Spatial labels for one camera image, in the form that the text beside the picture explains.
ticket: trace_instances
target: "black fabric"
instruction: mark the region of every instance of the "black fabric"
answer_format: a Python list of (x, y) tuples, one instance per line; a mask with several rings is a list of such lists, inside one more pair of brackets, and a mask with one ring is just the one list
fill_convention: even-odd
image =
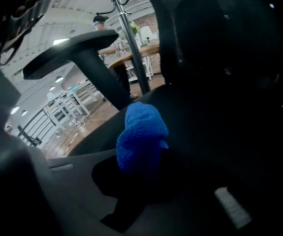
[(105, 22), (106, 20), (108, 20), (109, 17), (106, 17), (106, 16), (101, 16), (101, 15), (97, 15), (93, 18), (93, 23), (95, 21), (98, 21), (98, 22)]
[[(114, 155), (115, 151), (109, 150), (79, 157), (71, 156), (50, 160), (52, 167), (72, 165), (68, 169), (55, 170), (53, 177), (59, 185), (64, 187), (62, 192), (68, 194), (74, 203), (78, 204), (86, 214), (93, 217), (96, 221), (100, 221), (108, 214), (114, 213), (118, 200), (104, 195), (102, 191), (107, 188), (106, 184), (112, 184), (111, 180), (119, 183), (120, 179), (114, 178), (113, 174), (116, 176), (118, 174), (105, 167), (105, 173), (100, 171), (101, 178), (109, 179), (105, 180), (106, 184), (102, 187), (97, 186), (93, 181), (93, 168), (99, 162)], [(182, 176), (182, 174), (176, 172), (178, 167), (174, 164), (171, 167), (167, 167), (167, 169), (170, 169), (168, 174), (172, 175), (172, 178), (167, 178), (167, 180), (171, 180), (170, 188), (176, 189), (172, 190), (175, 195), (170, 194), (172, 198), (162, 200), (164, 202), (147, 204), (137, 219), (133, 219), (134, 222), (127, 229), (125, 235), (189, 236), (214, 235), (217, 232), (225, 232), (227, 235), (230, 235), (235, 232), (234, 226), (214, 196), (214, 190), (224, 185), (221, 182), (221, 179), (223, 179), (221, 171), (203, 160), (195, 160), (186, 155), (173, 153), (172, 158), (173, 161), (179, 162), (177, 165), (181, 165), (181, 170), (186, 172), (185, 178), (176, 179), (177, 181), (184, 181), (184, 185), (175, 183), (176, 180), (173, 178), (173, 174)], [(127, 202), (130, 202), (130, 207), (126, 206), (128, 210), (124, 211), (130, 212), (130, 209), (133, 209), (132, 211), (138, 210), (138, 202), (135, 196), (129, 198)], [(121, 205), (119, 210), (116, 211), (116, 217), (118, 217), (117, 212), (120, 211), (123, 211)], [(120, 212), (119, 215), (125, 218), (124, 212)]]
[(121, 84), (123, 89), (130, 94), (130, 84), (129, 84), (129, 78), (126, 70), (125, 65), (120, 65), (115, 68), (109, 69), (111, 74), (116, 78), (116, 80)]
[(125, 232), (146, 204), (163, 203), (175, 197), (186, 177), (186, 171), (168, 150), (162, 150), (159, 180), (150, 183), (127, 177), (119, 169), (115, 156), (98, 163), (92, 171), (93, 181), (104, 195), (119, 199), (114, 213), (105, 216), (102, 223)]
[(283, 105), (283, 0), (150, 1), (167, 83), (239, 75)]

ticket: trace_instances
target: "ceiling light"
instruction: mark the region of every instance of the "ceiling light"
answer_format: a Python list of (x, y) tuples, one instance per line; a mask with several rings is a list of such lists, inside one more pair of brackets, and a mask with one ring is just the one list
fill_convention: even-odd
[(56, 83), (58, 83), (59, 81), (62, 81), (63, 80), (63, 77), (62, 76), (58, 76), (55, 80)]
[(28, 112), (27, 110), (23, 110), (22, 111), (22, 116), (25, 116), (27, 114), (27, 112)]
[(15, 112), (17, 112), (19, 110), (20, 107), (15, 107), (14, 109), (12, 109), (11, 114), (13, 115)]
[(64, 41), (66, 41), (66, 40), (68, 40), (68, 39), (69, 39), (69, 38), (63, 38), (63, 39), (55, 40), (54, 43), (53, 43), (53, 45), (58, 45), (58, 44), (60, 44), (60, 43), (62, 43), (62, 42), (64, 42)]

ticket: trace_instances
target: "table leg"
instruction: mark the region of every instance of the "table leg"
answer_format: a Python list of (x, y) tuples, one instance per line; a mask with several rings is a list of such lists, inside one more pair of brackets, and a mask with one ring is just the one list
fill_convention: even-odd
[(82, 107), (82, 109), (87, 113), (87, 115), (90, 114), (89, 110), (85, 107), (85, 105), (82, 103), (82, 101), (77, 96), (76, 92), (72, 92), (73, 96), (75, 97), (76, 101), (78, 101), (79, 105)]
[(91, 88), (90, 88), (89, 85), (87, 85), (87, 90), (88, 90), (89, 95), (91, 96), (92, 100), (93, 100), (94, 102), (97, 102), (96, 96), (95, 96), (94, 93), (92, 92), (92, 90), (91, 90)]
[(151, 61), (150, 61), (150, 57), (147, 56), (147, 59), (148, 59), (148, 64), (149, 64), (149, 71), (150, 71), (150, 80), (152, 79), (153, 77), (153, 70), (152, 70), (152, 66), (151, 66)]
[(62, 101), (62, 104), (64, 105), (64, 107), (67, 109), (67, 111), (76, 119), (77, 116), (73, 113), (73, 111), (67, 106), (67, 104), (65, 102)]
[(78, 107), (78, 105), (76, 103), (74, 103), (72, 97), (70, 97), (70, 95), (67, 95), (68, 99), (70, 100), (71, 104), (76, 108), (76, 110), (78, 111), (79, 114), (82, 115), (82, 111), (81, 109)]
[(51, 112), (49, 112), (48, 115), (53, 120), (53, 122), (56, 124), (57, 127), (61, 128), (63, 131), (66, 131), (66, 129), (62, 126), (62, 124), (56, 119), (56, 117)]
[(58, 103), (57, 105), (58, 105), (58, 107), (60, 108), (60, 110), (63, 112), (63, 114), (66, 116), (66, 118), (67, 118), (68, 120), (70, 120), (70, 117), (67, 115), (67, 112), (63, 109), (63, 107), (61, 106), (61, 104)]
[(147, 69), (147, 77), (149, 78), (149, 80), (151, 80), (151, 72), (150, 72), (150, 60), (148, 59), (149, 56), (145, 57), (145, 63), (146, 63), (146, 69)]

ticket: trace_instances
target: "man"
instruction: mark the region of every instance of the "man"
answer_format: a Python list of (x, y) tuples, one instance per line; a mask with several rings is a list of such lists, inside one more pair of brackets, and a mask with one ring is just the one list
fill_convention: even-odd
[[(108, 19), (108, 17), (104, 16), (95, 16), (93, 18), (93, 26), (95, 26), (96, 30), (106, 30), (105, 28), (105, 21)], [(102, 49), (99, 51), (101, 54), (101, 57), (104, 61), (104, 64), (107, 66), (109, 63), (114, 61), (115, 59), (120, 57), (119, 53), (119, 43), (120, 39), (118, 38), (110, 47)], [(125, 65), (117, 66), (116, 68), (110, 68), (110, 72), (113, 74), (113, 76), (117, 79), (117, 81), (122, 85), (124, 90), (129, 93), (129, 96), (131, 99), (135, 99), (138, 97), (137, 94), (132, 94), (130, 92), (130, 84), (128, 80), (128, 74), (126, 71)]]

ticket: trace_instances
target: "blue microfiber cloth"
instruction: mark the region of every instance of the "blue microfiber cloth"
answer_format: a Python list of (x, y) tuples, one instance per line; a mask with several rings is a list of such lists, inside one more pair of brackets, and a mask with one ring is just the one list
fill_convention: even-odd
[(163, 140), (167, 136), (167, 127), (154, 106), (141, 102), (129, 105), (125, 131), (120, 134), (116, 144), (121, 171), (144, 181), (158, 180), (161, 150), (168, 148)]

